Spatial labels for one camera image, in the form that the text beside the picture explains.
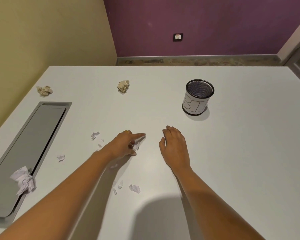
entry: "purple wall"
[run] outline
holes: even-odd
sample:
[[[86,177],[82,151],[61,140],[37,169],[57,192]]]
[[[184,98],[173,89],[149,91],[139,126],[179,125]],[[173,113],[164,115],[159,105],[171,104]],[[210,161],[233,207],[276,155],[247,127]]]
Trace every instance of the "purple wall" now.
[[[117,55],[276,54],[300,0],[104,0]],[[174,33],[182,42],[172,42]]]

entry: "white table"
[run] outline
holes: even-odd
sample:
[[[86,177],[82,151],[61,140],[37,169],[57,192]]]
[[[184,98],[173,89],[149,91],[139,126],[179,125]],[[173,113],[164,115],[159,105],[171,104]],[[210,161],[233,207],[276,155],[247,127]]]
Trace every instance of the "white table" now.
[[[215,94],[202,116],[190,118],[181,104],[196,78],[211,82]],[[121,80],[131,84],[124,95]],[[36,91],[44,85],[54,91],[46,98]],[[39,101],[73,104],[16,219],[97,149],[92,132],[108,143],[131,130],[146,133],[138,155],[105,171],[73,238],[190,239],[188,225],[190,234],[195,227],[158,147],[170,125],[186,138],[194,171],[262,236],[300,240],[300,81],[287,67],[49,67],[1,126],[0,157]],[[65,160],[58,163],[57,154]],[[117,195],[114,178],[124,182]]]

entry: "hand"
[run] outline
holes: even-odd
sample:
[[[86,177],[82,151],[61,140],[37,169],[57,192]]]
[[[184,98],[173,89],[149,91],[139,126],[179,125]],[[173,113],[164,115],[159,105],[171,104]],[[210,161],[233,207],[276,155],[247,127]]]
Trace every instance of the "hand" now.
[[[167,126],[163,129],[164,137],[159,142],[161,154],[166,164],[171,167],[172,171],[180,171],[182,169],[190,169],[190,158],[186,140],[181,132],[174,128]]]
[[[125,155],[136,156],[136,152],[132,149],[132,147],[136,139],[145,135],[145,133],[132,134],[131,131],[125,130],[124,132],[119,133],[100,151],[108,151],[111,154],[111,159],[123,157]]]

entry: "black mesh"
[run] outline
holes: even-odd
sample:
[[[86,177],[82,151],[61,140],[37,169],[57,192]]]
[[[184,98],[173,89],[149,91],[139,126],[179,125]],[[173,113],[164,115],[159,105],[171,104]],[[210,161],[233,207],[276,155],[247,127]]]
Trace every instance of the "black mesh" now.
[[[188,84],[187,89],[191,95],[199,98],[209,97],[213,93],[212,86],[202,80],[191,81]]]

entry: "forearm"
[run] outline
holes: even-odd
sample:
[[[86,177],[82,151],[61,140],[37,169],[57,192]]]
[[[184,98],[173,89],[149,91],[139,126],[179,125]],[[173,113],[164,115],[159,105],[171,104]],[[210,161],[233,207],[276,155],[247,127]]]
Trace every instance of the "forearm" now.
[[[1,235],[3,239],[61,240],[68,237],[81,209],[111,155],[95,152],[46,197],[23,214]]]
[[[187,195],[206,240],[264,239],[191,168],[174,173]]]

